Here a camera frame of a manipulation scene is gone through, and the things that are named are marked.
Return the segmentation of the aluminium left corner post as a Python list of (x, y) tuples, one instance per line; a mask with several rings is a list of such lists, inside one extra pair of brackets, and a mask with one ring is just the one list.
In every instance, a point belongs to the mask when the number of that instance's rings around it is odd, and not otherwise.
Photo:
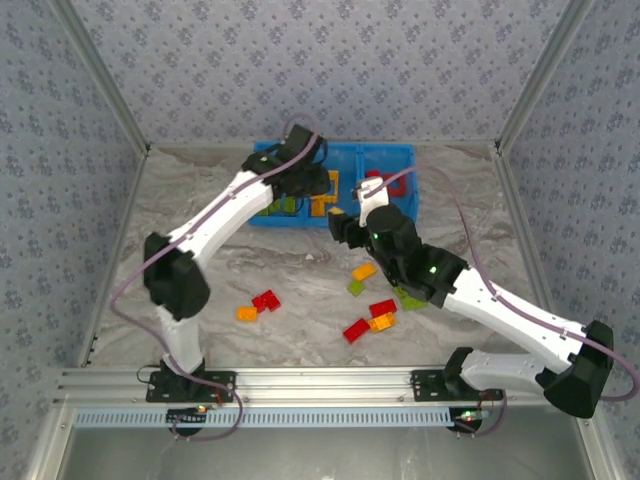
[(47, 0), (47, 2), (130, 144), (138, 153), (146, 155), (149, 144), (72, 1)]

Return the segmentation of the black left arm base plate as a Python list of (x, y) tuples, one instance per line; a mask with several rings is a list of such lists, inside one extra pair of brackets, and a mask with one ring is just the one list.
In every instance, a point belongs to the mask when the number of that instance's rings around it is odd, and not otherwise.
[[(194, 372), (196, 377), (215, 382), (227, 388), (236, 387), (237, 373), (234, 371)], [(180, 376), (172, 370), (155, 370), (148, 380), (146, 401), (148, 403), (232, 403), (233, 396), (224, 389), (203, 385)]]

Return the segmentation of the left controller board with light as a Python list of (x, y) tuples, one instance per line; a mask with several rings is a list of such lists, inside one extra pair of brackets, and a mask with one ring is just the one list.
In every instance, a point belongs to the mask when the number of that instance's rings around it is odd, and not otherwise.
[(174, 436), (191, 437), (199, 433), (207, 419), (207, 408), (203, 406), (169, 409), (165, 424)]

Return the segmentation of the right controller board with light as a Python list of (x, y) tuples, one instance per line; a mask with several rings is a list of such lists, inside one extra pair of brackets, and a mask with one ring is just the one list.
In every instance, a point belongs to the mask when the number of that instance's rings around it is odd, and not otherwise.
[(490, 416), (489, 410), (481, 408), (451, 408), (449, 412), (453, 422), (449, 430), (465, 435), (475, 435)]

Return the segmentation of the aluminium right corner post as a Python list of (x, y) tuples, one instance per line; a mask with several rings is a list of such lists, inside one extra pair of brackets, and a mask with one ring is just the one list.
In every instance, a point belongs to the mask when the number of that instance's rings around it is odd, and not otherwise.
[(567, 0), (495, 141), (499, 155), (505, 156), (512, 148), (594, 3), (595, 0)]

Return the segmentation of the aluminium corner post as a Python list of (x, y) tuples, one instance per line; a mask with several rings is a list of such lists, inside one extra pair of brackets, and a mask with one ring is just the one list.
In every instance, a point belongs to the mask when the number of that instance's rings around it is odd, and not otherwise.
[(47, 0), (47, 2), (130, 144), (138, 153), (146, 155), (149, 144), (72, 1)]
[(567, 0), (495, 141), (499, 155), (505, 156), (512, 148), (594, 3), (595, 0)]

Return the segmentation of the controller board with light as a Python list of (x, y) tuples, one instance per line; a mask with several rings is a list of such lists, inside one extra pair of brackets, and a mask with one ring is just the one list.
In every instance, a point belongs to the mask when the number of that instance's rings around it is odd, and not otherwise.
[(169, 409), (165, 424), (174, 436), (191, 437), (199, 433), (207, 419), (207, 408), (203, 406)]
[(449, 430), (465, 435), (475, 435), (490, 416), (489, 410), (481, 408), (451, 408), (449, 412), (453, 422)]

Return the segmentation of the aluminium left side rail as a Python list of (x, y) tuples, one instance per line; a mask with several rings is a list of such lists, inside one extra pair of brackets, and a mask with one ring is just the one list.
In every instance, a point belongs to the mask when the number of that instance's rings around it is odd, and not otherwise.
[(78, 354), (76, 365), (80, 368), (85, 368), (91, 364), (91, 355), (94, 351), (93, 345), (100, 330), (102, 315), (110, 298), (111, 288), (113, 286), (114, 279), (117, 273), (120, 254), (124, 245), (127, 228), (131, 218), (131, 212), (136, 200), (137, 192), (150, 149), (151, 145), (146, 145), (139, 157), (139, 162), (132, 183), (130, 185), (126, 203), (124, 204), (122, 215), (119, 218), (117, 235), (115, 237), (108, 263), (106, 265), (106, 274), (100, 286), (100, 290), (98, 291), (94, 308), (84, 332), (83, 343)]

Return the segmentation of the grey metal lower panel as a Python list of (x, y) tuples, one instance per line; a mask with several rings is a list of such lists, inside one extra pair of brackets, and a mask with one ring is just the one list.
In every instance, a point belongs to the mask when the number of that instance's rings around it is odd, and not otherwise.
[(508, 426), (481, 439), (440, 429), (246, 429), (213, 442), (160, 429), (78, 429), (57, 480), (595, 480), (571, 435)]

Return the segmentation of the aluminium front rail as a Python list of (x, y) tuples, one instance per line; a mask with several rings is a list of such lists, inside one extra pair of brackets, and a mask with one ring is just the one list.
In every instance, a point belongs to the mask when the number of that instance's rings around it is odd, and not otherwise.
[[(415, 402), (410, 386), (413, 370), (435, 367), (282, 367), (237, 368), (235, 392), (248, 406), (400, 406), (425, 403), (439, 406), (476, 402)], [(74, 406), (129, 406), (146, 401), (152, 368), (75, 368), (62, 372), (52, 394), (56, 404)], [(504, 398), (523, 405), (545, 405), (542, 394), (498, 388)], [(480, 400), (485, 407), (501, 401)]]

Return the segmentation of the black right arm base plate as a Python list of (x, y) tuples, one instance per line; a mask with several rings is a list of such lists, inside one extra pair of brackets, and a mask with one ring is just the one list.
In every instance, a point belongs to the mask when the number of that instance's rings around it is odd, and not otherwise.
[(415, 402), (477, 402), (501, 401), (504, 393), (499, 389), (479, 390), (470, 386), (457, 374), (444, 369), (413, 370), (410, 386)]

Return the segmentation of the aluminium rail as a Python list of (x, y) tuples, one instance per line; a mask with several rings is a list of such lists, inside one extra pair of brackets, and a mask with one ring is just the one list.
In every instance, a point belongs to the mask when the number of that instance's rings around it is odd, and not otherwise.
[(100, 290), (98, 291), (94, 308), (84, 332), (83, 343), (78, 354), (76, 365), (80, 368), (85, 368), (91, 364), (91, 355), (94, 351), (93, 345), (100, 330), (102, 315), (110, 298), (111, 288), (113, 286), (114, 279), (117, 273), (120, 254), (124, 245), (127, 228), (131, 218), (131, 212), (136, 200), (137, 192), (150, 149), (151, 145), (146, 145), (139, 157), (139, 162), (132, 183), (130, 185), (126, 203), (124, 204), (122, 215), (119, 218), (117, 235), (115, 237), (108, 263), (106, 265), (106, 274), (100, 286)]
[(505, 207), (512, 222), (524, 271), (526, 272), (529, 294), (525, 296), (524, 294), (516, 293), (515, 288), (512, 286), (505, 287), (504, 291), (510, 291), (509, 297), (521, 297), (521, 300), (515, 302), (518, 308), (526, 301), (535, 305), (535, 312), (546, 311), (545, 319), (551, 321), (551, 317), (555, 316), (556, 308), (553, 305), (550, 288), (518, 193), (516, 180), (506, 158), (496, 150), (493, 150), (492, 159), (496, 177), (503, 192)]
[[(282, 367), (237, 368), (235, 392), (248, 406), (400, 406), (425, 403), (439, 406), (476, 402), (415, 402), (410, 386), (413, 370), (435, 367)], [(75, 368), (62, 372), (52, 394), (56, 404), (74, 406), (129, 406), (146, 401), (152, 368)], [(523, 405), (545, 405), (542, 394), (498, 388), (504, 398)], [(485, 407), (501, 401), (480, 400)]]

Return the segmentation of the blue three-compartment plastic bin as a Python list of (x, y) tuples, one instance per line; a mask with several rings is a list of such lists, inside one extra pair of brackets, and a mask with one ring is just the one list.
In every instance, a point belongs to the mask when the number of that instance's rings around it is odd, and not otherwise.
[[(339, 200), (336, 204), (326, 205), (326, 214), (332, 207), (339, 207), (349, 215), (359, 212), (356, 200), (352, 198), (352, 190), (356, 184), (366, 179), (367, 170), (379, 170), (382, 175), (397, 172), (415, 164), (414, 147), (407, 144), (377, 143), (345, 143), (331, 142), (328, 146), (327, 158), (323, 165), (329, 170), (339, 172)], [(298, 200), (296, 215), (284, 215), (280, 197), (281, 212), (269, 215), (268, 207), (261, 210), (249, 220), (249, 224), (268, 228), (324, 228), (328, 227), (326, 215), (321, 218), (310, 216), (312, 198)]]

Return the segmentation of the aluminium left lower frame leg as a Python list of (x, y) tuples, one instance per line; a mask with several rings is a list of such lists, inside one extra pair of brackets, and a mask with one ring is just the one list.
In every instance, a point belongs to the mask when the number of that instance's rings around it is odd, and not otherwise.
[(76, 409), (54, 406), (44, 419), (26, 480), (57, 480), (76, 417)]

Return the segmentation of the aluminium right side rail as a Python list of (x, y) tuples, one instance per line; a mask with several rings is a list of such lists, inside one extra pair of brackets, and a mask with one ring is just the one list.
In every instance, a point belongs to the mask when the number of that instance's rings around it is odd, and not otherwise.
[(512, 286), (505, 287), (504, 291), (510, 291), (509, 297), (521, 297), (521, 300), (515, 302), (518, 308), (526, 301), (535, 305), (535, 312), (546, 311), (545, 319), (551, 321), (551, 317), (555, 316), (556, 308), (553, 305), (550, 288), (518, 193), (516, 180), (506, 158), (496, 150), (493, 150), (492, 159), (496, 177), (503, 192), (505, 207), (512, 222), (524, 271), (526, 272), (529, 294), (525, 296), (524, 294), (516, 293), (515, 288)]

